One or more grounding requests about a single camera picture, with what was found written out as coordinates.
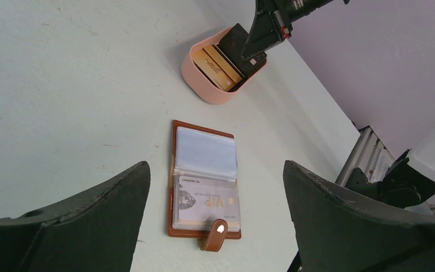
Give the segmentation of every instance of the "white table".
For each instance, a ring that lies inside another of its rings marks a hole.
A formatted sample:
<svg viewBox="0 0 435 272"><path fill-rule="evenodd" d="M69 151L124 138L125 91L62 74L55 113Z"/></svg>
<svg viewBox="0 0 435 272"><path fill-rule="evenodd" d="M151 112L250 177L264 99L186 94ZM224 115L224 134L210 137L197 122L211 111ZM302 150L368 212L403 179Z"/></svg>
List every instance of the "white table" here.
<svg viewBox="0 0 435 272"><path fill-rule="evenodd" d="M131 271L285 271L297 250L285 159L334 181L358 133L288 42L225 105L186 85L191 44L253 17L245 0L0 1L0 218L146 160ZM236 137L242 239L219 253L165 233L173 119Z"/></svg>

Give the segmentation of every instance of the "wall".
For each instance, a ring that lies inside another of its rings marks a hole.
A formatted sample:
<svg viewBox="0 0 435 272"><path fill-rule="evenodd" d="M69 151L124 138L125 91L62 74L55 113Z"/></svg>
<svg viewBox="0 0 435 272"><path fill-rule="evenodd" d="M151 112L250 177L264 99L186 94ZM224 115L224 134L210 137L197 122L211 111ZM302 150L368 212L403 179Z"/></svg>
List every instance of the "wall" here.
<svg viewBox="0 0 435 272"><path fill-rule="evenodd" d="M331 96L395 157L435 127L435 0L336 0L293 27Z"/></svg>

